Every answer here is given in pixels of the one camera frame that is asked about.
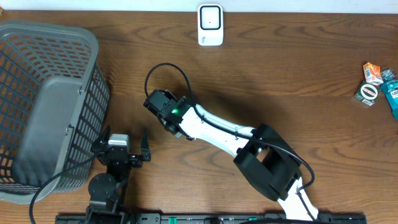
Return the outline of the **green round-logo box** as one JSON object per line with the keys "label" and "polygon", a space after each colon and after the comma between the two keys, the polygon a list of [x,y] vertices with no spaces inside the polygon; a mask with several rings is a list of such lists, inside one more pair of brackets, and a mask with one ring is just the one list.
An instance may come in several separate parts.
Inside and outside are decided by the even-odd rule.
{"label": "green round-logo box", "polygon": [[365,81],[361,82],[354,98],[364,103],[365,105],[372,106],[375,104],[377,97],[379,96],[379,88],[369,84]]}

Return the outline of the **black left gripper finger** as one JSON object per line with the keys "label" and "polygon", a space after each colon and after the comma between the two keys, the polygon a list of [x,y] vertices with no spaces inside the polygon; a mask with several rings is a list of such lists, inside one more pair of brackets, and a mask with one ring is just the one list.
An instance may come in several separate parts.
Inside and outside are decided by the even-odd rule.
{"label": "black left gripper finger", "polygon": [[108,145],[110,137],[110,126],[107,126],[104,131],[98,136],[98,138],[91,145],[91,152],[102,152]]}
{"label": "black left gripper finger", "polygon": [[140,150],[141,150],[142,160],[145,162],[150,162],[151,161],[151,153],[150,153],[150,149],[149,149],[149,142],[147,139],[147,130],[146,129],[144,129],[144,132],[142,135]]}

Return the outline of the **blue liquid bottle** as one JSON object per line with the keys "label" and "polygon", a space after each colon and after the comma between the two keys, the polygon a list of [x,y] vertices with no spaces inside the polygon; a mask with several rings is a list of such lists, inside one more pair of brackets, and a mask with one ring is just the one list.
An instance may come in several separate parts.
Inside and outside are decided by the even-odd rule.
{"label": "blue liquid bottle", "polygon": [[393,69],[383,67],[381,77],[383,79],[381,91],[391,107],[393,117],[397,119],[397,74]]}

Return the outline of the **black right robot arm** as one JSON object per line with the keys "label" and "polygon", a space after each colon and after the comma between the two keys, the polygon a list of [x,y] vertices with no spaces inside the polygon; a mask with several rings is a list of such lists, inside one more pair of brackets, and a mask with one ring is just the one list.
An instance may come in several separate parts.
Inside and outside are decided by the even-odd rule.
{"label": "black right robot arm", "polygon": [[309,165],[270,126],[240,126],[219,118],[202,106],[176,99],[168,90],[154,90],[144,102],[164,129],[176,138],[206,141],[233,157],[250,185],[278,202],[288,219],[315,221],[318,209],[305,192],[300,166]]}

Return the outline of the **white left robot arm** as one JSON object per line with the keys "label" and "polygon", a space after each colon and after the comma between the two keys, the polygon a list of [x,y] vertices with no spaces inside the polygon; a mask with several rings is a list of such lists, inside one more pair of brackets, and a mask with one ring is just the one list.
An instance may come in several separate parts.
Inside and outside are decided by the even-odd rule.
{"label": "white left robot arm", "polygon": [[140,154],[129,153],[129,136],[111,134],[110,127],[92,143],[91,151],[106,166],[106,172],[95,175],[89,182],[89,206],[84,224],[135,223],[135,216],[124,206],[131,169],[141,168],[151,160],[147,131],[144,130]]}

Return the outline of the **orange tissue pack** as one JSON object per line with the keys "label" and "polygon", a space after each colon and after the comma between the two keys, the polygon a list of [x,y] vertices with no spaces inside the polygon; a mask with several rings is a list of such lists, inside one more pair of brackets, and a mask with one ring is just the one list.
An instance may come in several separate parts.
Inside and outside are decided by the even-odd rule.
{"label": "orange tissue pack", "polygon": [[365,63],[363,65],[365,81],[369,84],[379,86],[384,83],[381,77],[381,68],[378,65]]}

